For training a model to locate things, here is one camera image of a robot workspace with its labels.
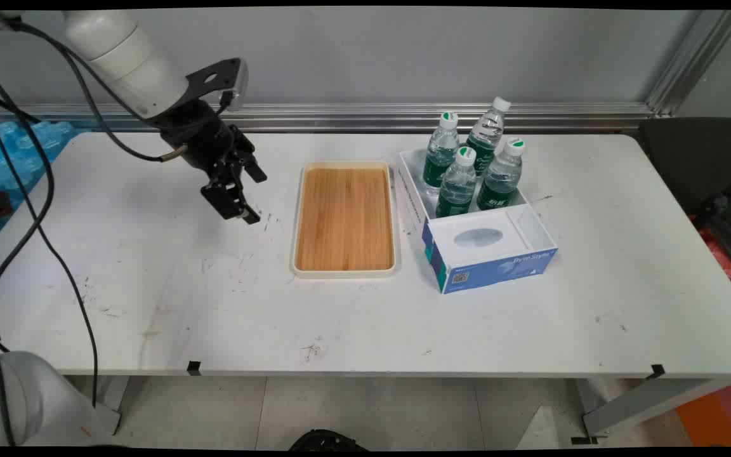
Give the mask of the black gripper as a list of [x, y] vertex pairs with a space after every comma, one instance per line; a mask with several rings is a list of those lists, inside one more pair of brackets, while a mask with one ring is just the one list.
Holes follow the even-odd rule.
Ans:
[[191, 100], [159, 115], [162, 139], [172, 148], [185, 147], [181, 156], [203, 171], [209, 184], [201, 195], [224, 220], [241, 219], [248, 225], [261, 220], [247, 202], [241, 171], [261, 183], [268, 179], [254, 156], [255, 147], [234, 124], [227, 124], [204, 100]]

